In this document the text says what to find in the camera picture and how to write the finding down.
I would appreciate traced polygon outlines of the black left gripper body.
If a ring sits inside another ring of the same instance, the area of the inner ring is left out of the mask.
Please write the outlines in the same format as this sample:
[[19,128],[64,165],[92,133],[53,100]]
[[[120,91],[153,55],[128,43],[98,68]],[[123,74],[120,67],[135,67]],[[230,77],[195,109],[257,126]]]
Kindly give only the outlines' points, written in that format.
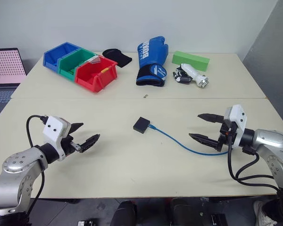
[[74,138],[70,136],[70,134],[68,133],[68,135],[65,138],[62,138],[61,140],[61,147],[66,157],[68,157],[70,154],[72,154],[75,151],[80,152],[81,150],[81,147],[79,144],[75,144],[72,142],[73,139]]

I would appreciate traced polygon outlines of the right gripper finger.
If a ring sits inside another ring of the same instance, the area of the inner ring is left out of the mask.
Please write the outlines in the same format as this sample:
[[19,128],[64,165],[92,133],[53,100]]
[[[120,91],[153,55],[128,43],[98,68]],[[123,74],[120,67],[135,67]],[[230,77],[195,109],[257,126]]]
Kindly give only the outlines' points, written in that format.
[[198,115],[199,118],[205,120],[205,121],[209,121],[212,123],[223,123],[224,122],[224,117],[221,115],[217,115],[217,114],[211,114],[211,113],[202,113]]
[[217,149],[218,141],[210,139],[208,136],[195,133],[189,133],[189,136],[203,145]]

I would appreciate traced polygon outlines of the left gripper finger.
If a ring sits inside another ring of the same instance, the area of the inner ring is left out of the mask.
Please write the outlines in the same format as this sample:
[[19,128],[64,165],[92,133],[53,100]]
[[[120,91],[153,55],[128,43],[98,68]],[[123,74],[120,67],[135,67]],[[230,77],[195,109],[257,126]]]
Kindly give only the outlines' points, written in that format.
[[91,148],[100,138],[100,134],[95,134],[88,138],[83,144],[80,145],[81,150],[80,153],[84,153],[87,151],[89,148]]
[[84,123],[80,122],[80,123],[72,123],[70,130],[69,130],[69,134],[72,134],[73,132],[77,131],[81,126],[83,126]]

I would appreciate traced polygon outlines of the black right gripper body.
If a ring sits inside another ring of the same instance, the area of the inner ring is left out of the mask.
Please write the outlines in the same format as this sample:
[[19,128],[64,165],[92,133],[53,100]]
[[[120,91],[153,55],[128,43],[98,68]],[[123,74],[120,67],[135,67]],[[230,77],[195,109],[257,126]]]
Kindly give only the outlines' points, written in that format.
[[217,151],[221,151],[223,145],[232,144],[232,142],[229,142],[229,135],[232,136],[232,138],[236,137],[236,131],[237,131],[237,124],[235,122],[229,122],[228,124],[224,122],[222,119],[217,119],[218,123],[221,123],[221,129],[220,129],[220,135],[217,141]]

